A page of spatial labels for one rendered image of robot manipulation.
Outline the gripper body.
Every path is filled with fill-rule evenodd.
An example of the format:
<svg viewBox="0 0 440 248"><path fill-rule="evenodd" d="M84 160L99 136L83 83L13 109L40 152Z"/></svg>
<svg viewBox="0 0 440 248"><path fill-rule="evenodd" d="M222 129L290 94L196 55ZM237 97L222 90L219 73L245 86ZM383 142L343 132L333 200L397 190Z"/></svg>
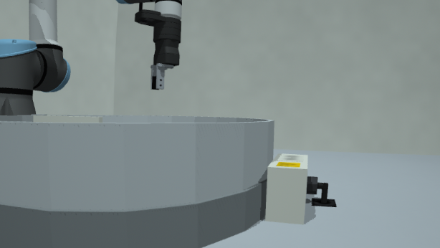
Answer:
<svg viewBox="0 0 440 248"><path fill-rule="evenodd" d="M139 3L139 12L135 14L135 22L154 26L153 42L156 46L153 57L154 65L158 63L179 65L181 10L181 4L175 1L159 1L155 3L155 11L143 9L143 3Z"/></svg>

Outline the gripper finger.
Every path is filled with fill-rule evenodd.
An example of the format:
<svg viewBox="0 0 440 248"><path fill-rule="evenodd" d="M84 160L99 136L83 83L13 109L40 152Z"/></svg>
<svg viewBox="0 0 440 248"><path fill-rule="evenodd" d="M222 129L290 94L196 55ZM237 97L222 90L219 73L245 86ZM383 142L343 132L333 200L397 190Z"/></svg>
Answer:
<svg viewBox="0 0 440 248"><path fill-rule="evenodd" d="M173 65L156 64L156 89L164 89L165 68L173 69Z"/></svg>
<svg viewBox="0 0 440 248"><path fill-rule="evenodd" d="M151 89L152 90L159 90L156 89L156 65L151 65Z"/></svg>

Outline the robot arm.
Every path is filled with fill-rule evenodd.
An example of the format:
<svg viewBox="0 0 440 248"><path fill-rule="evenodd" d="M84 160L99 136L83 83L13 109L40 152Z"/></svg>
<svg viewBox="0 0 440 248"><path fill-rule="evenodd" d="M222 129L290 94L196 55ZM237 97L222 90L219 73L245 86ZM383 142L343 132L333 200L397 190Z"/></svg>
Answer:
<svg viewBox="0 0 440 248"><path fill-rule="evenodd" d="M33 90L59 91L70 73L57 42L57 0L29 0L29 40L0 39L0 115L36 114Z"/></svg>

